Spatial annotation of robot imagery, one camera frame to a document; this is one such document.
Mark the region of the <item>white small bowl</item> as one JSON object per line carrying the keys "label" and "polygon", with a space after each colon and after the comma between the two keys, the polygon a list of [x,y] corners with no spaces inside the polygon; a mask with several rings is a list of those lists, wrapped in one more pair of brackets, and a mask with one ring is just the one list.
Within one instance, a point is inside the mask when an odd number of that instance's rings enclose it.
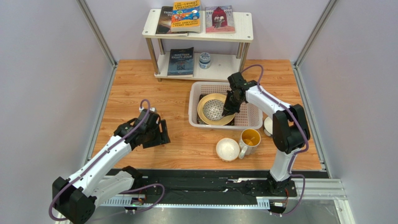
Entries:
{"label": "white small bowl", "polygon": [[231,162],[238,158],[240,147],[234,139],[223,138],[216,145],[216,153],[222,161]]}

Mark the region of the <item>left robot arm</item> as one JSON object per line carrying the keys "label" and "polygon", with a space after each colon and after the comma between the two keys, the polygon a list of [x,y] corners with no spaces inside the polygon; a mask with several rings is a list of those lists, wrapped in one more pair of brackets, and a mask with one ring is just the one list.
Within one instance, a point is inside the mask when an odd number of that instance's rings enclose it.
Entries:
{"label": "left robot arm", "polygon": [[52,184],[49,216],[54,221],[84,224],[95,210],[117,194],[139,193],[146,189],[142,173],[126,166],[113,177],[105,175],[136,147],[156,147],[170,143],[167,124],[154,107],[140,107],[140,115],[117,127],[106,145],[82,168]]}

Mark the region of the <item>grey patterned small bowl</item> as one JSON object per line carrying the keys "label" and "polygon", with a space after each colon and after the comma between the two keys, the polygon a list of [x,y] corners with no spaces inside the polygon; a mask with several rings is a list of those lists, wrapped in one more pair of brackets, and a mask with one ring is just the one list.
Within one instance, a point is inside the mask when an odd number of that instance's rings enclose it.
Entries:
{"label": "grey patterned small bowl", "polygon": [[223,118],[224,102],[218,99],[211,99],[204,103],[203,114],[211,121],[218,121]]}

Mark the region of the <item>black rimmed white bowl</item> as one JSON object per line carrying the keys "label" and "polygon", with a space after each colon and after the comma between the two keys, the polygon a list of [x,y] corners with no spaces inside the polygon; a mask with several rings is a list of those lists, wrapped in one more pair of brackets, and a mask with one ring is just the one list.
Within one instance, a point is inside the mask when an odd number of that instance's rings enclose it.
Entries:
{"label": "black rimmed white bowl", "polygon": [[271,137],[273,134],[273,121],[270,117],[266,117],[263,122],[263,131],[264,133]]}

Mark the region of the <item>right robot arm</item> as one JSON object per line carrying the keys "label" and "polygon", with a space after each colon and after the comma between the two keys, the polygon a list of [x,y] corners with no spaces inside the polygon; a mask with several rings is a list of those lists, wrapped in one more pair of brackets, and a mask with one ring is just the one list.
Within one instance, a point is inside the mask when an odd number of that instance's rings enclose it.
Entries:
{"label": "right robot arm", "polygon": [[250,103],[272,120],[272,139],[277,147],[272,168],[267,174],[267,190],[277,194],[291,180],[291,168],[297,154],[308,150],[310,132],[303,106],[290,105],[269,94],[255,80],[246,81],[240,72],[227,78],[227,91],[222,116],[240,112],[242,103]]}

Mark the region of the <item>white perforated plastic basket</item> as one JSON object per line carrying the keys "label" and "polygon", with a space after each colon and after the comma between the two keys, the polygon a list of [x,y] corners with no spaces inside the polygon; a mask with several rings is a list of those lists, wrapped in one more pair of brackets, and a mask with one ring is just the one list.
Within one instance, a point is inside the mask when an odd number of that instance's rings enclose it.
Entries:
{"label": "white perforated plastic basket", "polygon": [[220,129],[220,130],[239,130],[242,131],[247,128],[259,129],[263,126],[263,112],[252,104],[241,104],[240,113],[236,113],[234,117],[234,124],[232,126],[208,125],[206,123],[198,123],[197,107],[199,97],[201,95],[208,95],[218,93],[226,95],[227,91],[231,90],[228,82],[195,82],[192,84],[189,98],[189,123],[196,128],[201,129]]}

